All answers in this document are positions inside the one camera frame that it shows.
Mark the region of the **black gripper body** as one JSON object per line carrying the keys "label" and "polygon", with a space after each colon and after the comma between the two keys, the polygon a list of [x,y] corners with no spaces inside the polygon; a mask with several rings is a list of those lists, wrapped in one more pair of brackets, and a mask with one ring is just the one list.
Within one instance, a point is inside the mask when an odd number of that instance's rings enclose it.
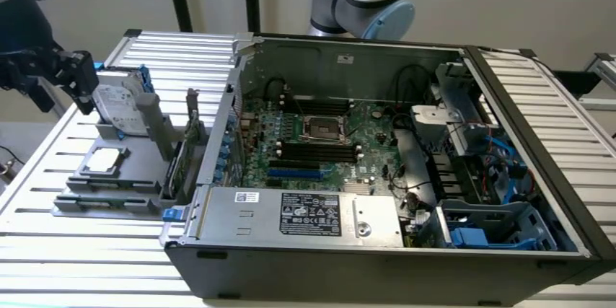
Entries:
{"label": "black gripper body", "polygon": [[5,0],[1,2],[1,88],[15,89],[7,57],[33,54],[42,62],[42,77],[62,90],[71,89],[67,77],[57,77],[65,67],[67,52],[53,39],[50,24],[35,0]]}

